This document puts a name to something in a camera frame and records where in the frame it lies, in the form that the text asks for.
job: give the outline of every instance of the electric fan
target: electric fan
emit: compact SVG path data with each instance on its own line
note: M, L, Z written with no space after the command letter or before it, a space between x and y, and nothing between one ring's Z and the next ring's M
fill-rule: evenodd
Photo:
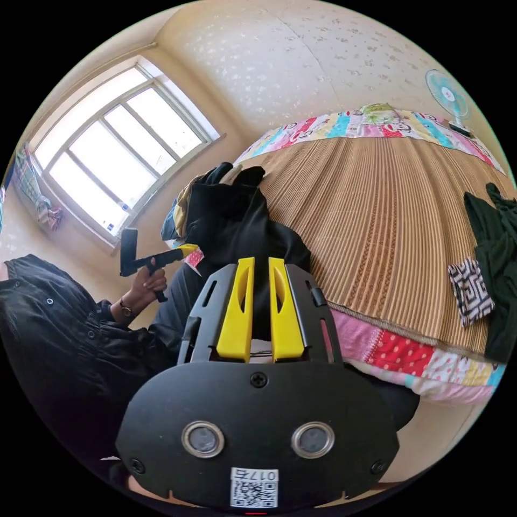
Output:
M471 137L470 131L462 124L462 120L469 117L470 110L461 88L436 69L427 71L425 81L436 102L455 118L454 122L449 122L449 127L453 131Z

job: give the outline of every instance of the fan base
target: fan base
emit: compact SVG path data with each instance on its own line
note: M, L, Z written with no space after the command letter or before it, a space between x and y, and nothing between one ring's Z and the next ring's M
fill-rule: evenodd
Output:
M452 122L449 122L449 127L453 131L457 131L458 133L461 133L462 135L465 135L468 138L472 137L472 133L467 128L464 128L463 126L460 126L460 125L454 124Z

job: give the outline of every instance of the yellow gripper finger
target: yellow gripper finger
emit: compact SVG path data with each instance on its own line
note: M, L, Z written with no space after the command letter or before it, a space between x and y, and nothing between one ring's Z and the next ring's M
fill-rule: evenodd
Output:
M255 258L241 258L216 347L219 357L249 362L254 274Z
M297 359L302 356L304 345L282 258L269 259L269 296L273 362Z

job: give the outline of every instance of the wristwatch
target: wristwatch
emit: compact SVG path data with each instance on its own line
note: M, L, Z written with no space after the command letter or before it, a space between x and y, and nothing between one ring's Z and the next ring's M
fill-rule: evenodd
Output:
M124 305L124 302L122 299L120 299L120 309L122 311L122 314L124 314L124 316L126 316L126 318L132 318L132 319L136 318L136 314L134 314L133 311L129 307L126 307Z

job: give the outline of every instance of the window pane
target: window pane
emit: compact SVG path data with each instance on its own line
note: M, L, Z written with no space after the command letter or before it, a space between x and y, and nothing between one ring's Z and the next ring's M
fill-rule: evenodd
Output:
M176 162L123 106L118 106L105 118L158 174L163 174Z
M70 156L61 155L50 175L99 225L112 235L118 233L128 213L88 178Z
M136 68L130 68L105 82L79 101L50 130L36 149L34 154L41 166L47 167L67 138L103 106L146 81L147 78Z
M128 105L181 158L201 143L192 129L152 88L130 99Z
M156 181L100 122L94 122L70 150L131 208Z

